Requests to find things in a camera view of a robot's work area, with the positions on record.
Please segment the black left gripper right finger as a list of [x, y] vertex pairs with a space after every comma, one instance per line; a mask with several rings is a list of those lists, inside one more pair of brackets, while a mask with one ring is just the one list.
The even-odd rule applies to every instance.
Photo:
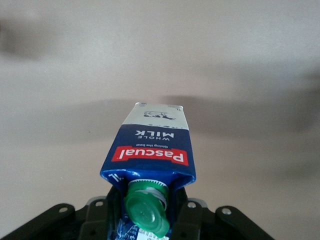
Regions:
[[180, 188], [169, 192], [171, 240], [272, 240], [266, 231], [234, 206], [215, 211], [187, 197]]

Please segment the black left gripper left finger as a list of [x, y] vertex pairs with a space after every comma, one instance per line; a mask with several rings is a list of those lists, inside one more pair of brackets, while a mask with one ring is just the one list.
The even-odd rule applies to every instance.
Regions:
[[8, 233], [3, 240], [114, 240], [121, 218], [120, 191], [91, 198], [81, 209], [71, 204], [52, 206]]

